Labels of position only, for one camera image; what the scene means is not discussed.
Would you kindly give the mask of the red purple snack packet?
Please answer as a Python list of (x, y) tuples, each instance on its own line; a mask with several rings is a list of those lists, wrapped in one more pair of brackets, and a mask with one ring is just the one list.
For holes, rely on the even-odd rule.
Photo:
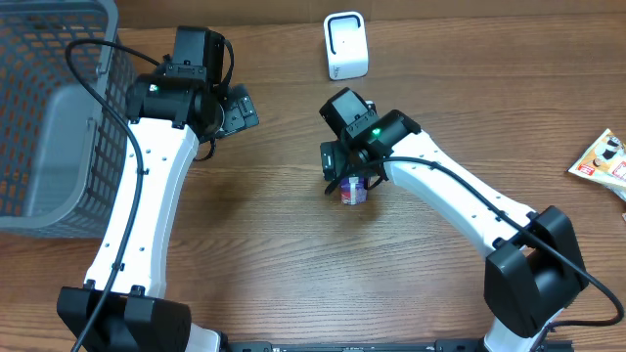
[(364, 177), (350, 176), (339, 184), (340, 200), (346, 205), (357, 205), (367, 200), (368, 183)]

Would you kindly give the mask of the yellow orange snack bag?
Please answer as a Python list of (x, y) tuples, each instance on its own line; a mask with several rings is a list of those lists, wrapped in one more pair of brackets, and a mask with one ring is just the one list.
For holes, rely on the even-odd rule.
[(601, 184), (625, 199), (625, 144), (608, 128), (568, 172)]

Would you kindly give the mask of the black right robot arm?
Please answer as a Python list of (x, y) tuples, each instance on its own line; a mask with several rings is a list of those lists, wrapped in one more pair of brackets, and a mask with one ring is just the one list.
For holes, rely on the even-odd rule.
[(542, 212), (492, 189), (446, 155), (399, 110), (378, 115), (344, 88), (321, 107), (337, 136), (323, 159), (327, 179), (380, 175), (455, 227), (485, 261), (483, 296), (495, 320), (479, 351), (541, 351), (557, 316), (589, 282), (570, 219)]

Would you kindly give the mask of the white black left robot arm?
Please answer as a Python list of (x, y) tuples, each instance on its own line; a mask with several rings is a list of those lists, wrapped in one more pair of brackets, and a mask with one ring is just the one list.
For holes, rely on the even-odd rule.
[(231, 82), (234, 50), (222, 34), (181, 26), (171, 55), (137, 76), (115, 116), (127, 148), (112, 215), (82, 286), (60, 291), (57, 312), (75, 350), (205, 351), (224, 333), (167, 300), (166, 261), (176, 208), (201, 144), (258, 124), (243, 85)]

